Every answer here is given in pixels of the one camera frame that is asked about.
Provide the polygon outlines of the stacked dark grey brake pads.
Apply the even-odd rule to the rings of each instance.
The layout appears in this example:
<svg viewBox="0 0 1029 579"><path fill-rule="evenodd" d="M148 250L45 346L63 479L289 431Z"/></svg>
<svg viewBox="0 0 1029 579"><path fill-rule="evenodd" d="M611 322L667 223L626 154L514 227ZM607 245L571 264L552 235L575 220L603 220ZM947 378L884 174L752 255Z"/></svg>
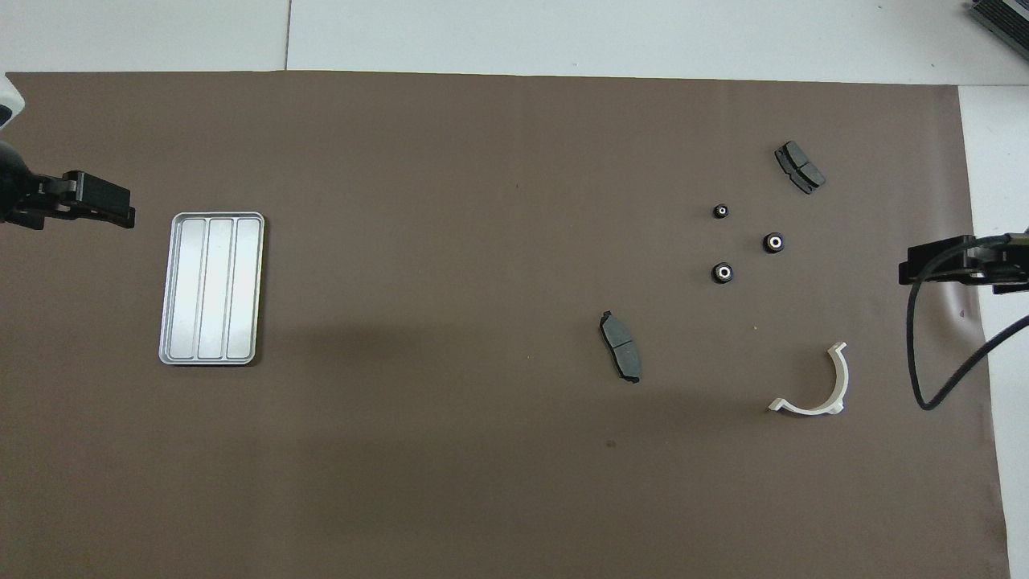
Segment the stacked dark grey brake pads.
<svg viewBox="0 0 1029 579"><path fill-rule="evenodd" d="M811 195L826 184L826 176L811 162L796 142L786 142L775 151L776 161L802 193Z"/></svg>

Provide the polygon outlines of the single dark grey brake pad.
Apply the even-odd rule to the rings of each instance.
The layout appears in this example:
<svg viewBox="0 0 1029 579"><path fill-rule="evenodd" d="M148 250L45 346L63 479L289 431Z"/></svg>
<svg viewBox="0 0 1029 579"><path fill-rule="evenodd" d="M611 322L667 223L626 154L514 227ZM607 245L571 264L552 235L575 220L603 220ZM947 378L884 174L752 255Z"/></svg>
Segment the single dark grey brake pad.
<svg viewBox="0 0 1029 579"><path fill-rule="evenodd" d="M620 378L630 384L639 384L642 371L641 356L628 327L613 312L607 310L601 315L599 330Z"/></svg>

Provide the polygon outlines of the brown paper table mat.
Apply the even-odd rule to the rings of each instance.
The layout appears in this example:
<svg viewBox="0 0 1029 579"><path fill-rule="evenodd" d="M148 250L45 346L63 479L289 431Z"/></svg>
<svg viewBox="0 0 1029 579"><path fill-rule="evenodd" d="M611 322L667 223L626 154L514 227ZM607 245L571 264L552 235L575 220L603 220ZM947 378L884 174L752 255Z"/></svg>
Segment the brown paper table mat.
<svg viewBox="0 0 1029 579"><path fill-rule="evenodd" d="M904 363L904 250L973 231L955 87L12 84L0 139L138 220L0 226L0 579L1010 575L989 372L924 412ZM166 365L170 223L210 211L265 219L256 356ZM768 410L839 341L845 410Z"/></svg>

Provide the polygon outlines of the grey finned metal device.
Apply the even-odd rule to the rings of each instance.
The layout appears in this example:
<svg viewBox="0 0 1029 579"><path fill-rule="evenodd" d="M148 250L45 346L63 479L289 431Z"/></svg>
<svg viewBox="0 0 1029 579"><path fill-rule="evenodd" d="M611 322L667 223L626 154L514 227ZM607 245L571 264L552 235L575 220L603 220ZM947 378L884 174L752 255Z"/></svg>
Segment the grey finned metal device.
<svg viewBox="0 0 1029 579"><path fill-rule="evenodd" d="M973 0L968 14L1029 61L1029 0Z"/></svg>

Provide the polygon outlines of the white curved plastic clamp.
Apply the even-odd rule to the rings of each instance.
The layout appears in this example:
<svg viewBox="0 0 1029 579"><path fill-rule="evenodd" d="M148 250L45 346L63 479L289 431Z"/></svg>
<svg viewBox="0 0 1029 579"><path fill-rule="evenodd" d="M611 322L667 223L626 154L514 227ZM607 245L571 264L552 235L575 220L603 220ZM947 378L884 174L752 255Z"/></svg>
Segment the white curved plastic clamp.
<svg viewBox="0 0 1029 579"><path fill-rule="evenodd" d="M845 410L845 398L850 385L850 369L844 355L847 343L839 341L827 349L827 354L833 362L833 392L821 404L809 409L801 408L784 398L776 398L768 404L772 412L788 412L797 417L839 415Z"/></svg>

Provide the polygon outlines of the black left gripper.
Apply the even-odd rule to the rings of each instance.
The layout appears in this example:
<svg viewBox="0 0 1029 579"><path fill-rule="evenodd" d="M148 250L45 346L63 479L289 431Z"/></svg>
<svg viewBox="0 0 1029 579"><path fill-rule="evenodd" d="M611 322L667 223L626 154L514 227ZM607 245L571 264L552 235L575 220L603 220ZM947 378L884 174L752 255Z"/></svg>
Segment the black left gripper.
<svg viewBox="0 0 1029 579"><path fill-rule="evenodd" d="M129 188L80 170L71 172L71 181L70 209L64 205L69 180L37 175L13 146L0 142L0 223L41 231L47 219L76 220L80 216L121 228L135 227L136 210Z"/></svg>

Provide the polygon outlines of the silver ribbed metal tray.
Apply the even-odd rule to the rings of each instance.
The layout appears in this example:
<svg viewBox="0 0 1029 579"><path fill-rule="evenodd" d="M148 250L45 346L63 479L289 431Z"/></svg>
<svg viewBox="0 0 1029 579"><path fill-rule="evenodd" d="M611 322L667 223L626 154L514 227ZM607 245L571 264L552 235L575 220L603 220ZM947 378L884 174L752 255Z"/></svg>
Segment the silver ribbed metal tray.
<svg viewBox="0 0 1029 579"><path fill-rule="evenodd" d="M257 351L265 219L181 212L170 223L158 358L170 366L246 366Z"/></svg>

